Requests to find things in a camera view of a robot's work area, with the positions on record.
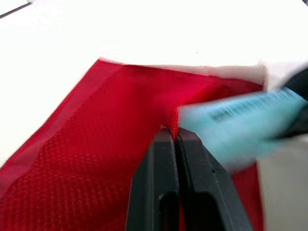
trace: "red cloth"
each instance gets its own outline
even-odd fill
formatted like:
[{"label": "red cloth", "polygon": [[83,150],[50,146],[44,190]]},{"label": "red cloth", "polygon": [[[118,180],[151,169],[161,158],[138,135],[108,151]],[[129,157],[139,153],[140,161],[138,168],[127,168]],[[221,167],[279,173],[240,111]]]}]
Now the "red cloth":
[{"label": "red cloth", "polygon": [[[256,90],[261,86],[238,79],[97,61],[1,168],[1,227],[123,231],[131,177],[175,108]],[[262,231],[256,165],[233,179]]]}]

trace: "white surface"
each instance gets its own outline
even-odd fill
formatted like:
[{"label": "white surface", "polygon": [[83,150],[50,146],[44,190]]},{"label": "white surface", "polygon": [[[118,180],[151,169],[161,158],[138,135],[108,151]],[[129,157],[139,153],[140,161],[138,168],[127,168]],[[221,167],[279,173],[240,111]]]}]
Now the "white surface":
[{"label": "white surface", "polygon": [[[272,87],[308,60],[307,22],[301,0],[36,0],[0,21],[0,165],[100,56],[133,64],[262,61]],[[281,180],[275,176],[265,176],[267,207],[279,192],[270,187]],[[283,230],[275,221],[286,220],[288,204],[279,211],[267,219],[271,230]]]}]

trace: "white backdrop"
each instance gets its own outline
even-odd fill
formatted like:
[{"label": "white backdrop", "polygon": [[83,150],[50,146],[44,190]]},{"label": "white backdrop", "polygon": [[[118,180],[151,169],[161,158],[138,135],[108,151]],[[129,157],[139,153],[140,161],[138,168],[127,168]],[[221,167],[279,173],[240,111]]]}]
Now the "white backdrop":
[{"label": "white backdrop", "polygon": [[0,20],[0,165],[99,57],[263,62],[274,86],[308,60],[307,22],[301,0],[34,0]]}]

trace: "blue object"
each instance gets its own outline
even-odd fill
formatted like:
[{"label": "blue object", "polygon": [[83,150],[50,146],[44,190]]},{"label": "blue object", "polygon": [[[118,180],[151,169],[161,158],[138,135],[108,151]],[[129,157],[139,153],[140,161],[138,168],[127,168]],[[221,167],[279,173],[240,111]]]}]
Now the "blue object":
[{"label": "blue object", "polygon": [[284,140],[273,138],[308,103],[303,91],[295,93],[296,87],[183,106],[179,109],[180,127],[195,132],[227,171],[242,169],[283,144]]}]

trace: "red fabric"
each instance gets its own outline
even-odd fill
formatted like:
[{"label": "red fabric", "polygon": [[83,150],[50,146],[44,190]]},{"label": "red fabric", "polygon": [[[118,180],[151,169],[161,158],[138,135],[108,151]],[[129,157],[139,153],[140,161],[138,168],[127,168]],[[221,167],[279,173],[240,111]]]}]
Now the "red fabric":
[{"label": "red fabric", "polygon": [[[162,124],[176,132],[177,106],[256,90],[238,79],[97,61],[1,168],[1,227],[123,231],[134,170]],[[233,179],[262,231],[256,165]]]}]

